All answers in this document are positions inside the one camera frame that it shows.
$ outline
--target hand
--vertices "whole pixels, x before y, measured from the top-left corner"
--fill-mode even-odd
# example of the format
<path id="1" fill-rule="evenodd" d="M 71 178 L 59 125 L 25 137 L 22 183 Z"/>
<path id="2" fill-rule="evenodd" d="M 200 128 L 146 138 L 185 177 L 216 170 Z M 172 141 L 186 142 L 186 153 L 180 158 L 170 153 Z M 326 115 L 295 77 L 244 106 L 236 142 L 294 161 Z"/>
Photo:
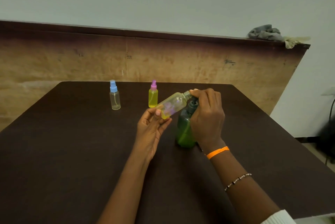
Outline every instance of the hand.
<path id="1" fill-rule="evenodd" d="M 211 88 L 203 91 L 194 89 L 190 90 L 190 93 L 199 98 L 199 107 L 191 117 L 191 129 L 195 141 L 205 154 L 225 147 L 221 139 L 225 118 L 221 94 Z"/>
<path id="2" fill-rule="evenodd" d="M 146 160 L 152 160 L 156 153 L 159 139 L 172 122 L 171 118 L 162 119 L 161 111 L 148 108 L 137 123 L 136 140 L 133 150 L 144 154 Z"/>

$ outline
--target green pump bottle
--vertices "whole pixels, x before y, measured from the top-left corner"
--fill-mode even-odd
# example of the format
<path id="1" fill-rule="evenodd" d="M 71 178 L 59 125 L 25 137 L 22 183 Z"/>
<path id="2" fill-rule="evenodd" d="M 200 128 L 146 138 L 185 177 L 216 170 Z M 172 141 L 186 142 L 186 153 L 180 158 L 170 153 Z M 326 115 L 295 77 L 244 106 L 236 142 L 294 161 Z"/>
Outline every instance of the green pump bottle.
<path id="1" fill-rule="evenodd" d="M 192 136 L 190 119 L 198 106 L 198 98 L 192 97 L 188 106 L 178 116 L 176 141 L 181 147 L 191 148 L 195 146 L 196 142 Z"/>

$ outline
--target white wall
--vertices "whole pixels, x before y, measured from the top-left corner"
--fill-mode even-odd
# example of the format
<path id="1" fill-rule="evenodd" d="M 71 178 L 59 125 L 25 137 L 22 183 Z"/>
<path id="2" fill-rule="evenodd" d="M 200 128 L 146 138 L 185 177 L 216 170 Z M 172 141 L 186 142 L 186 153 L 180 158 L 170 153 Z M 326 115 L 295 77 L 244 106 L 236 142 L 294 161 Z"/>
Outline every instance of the white wall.
<path id="1" fill-rule="evenodd" d="M 0 19 L 244 37 L 271 23 L 283 35 L 311 36 L 271 114 L 295 137 L 316 135 L 335 86 L 335 0 L 0 0 Z"/>

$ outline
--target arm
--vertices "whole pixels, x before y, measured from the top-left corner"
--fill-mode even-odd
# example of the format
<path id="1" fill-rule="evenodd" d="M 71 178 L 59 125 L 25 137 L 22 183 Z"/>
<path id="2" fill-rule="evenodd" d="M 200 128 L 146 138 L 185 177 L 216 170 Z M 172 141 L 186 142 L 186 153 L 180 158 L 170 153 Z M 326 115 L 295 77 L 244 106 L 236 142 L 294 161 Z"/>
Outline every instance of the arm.
<path id="1" fill-rule="evenodd" d="M 161 134 L 171 121 L 171 118 L 163 120 L 160 110 L 155 108 L 145 111 L 137 124 L 132 152 L 97 224 L 135 222 L 145 173 L 156 153 Z"/>
<path id="2" fill-rule="evenodd" d="M 225 147 L 221 139 L 225 118 L 221 94 L 213 89 L 204 91 L 195 89 L 190 92 L 199 98 L 199 107 L 191 117 L 191 128 L 195 140 L 207 155 Z M 210 161 L 224 188 L 238 177 L 248 173 L 229 150 L 215 155 Z M 228 188 L 227 194 L 237 214 L 248 224 L 260 224 L 280 210 L 250 176 L 242 178 Z"/>

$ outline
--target black cable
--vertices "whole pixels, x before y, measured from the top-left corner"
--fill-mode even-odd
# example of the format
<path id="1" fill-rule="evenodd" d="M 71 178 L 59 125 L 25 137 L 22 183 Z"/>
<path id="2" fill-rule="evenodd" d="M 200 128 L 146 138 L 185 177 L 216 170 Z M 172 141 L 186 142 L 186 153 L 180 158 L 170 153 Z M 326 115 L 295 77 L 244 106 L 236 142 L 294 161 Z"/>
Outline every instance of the black cable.
<path id="1" fill-rule="evenodd" d="M 331 135 L 331 118 L 332 118 L 332 112 L 333 112 L 333 106 L 335 103 L 335 99 L 333 100 L 332 106 L 330 107 L 330 112 L 329 112 L 329 120 L 328 120 L 328 129 L 329 129 L 329 136 Z M 327 162 L 328 162 L 328 154 L 326 154 L 326 162 L 325 165 L 327 166 Z"/>

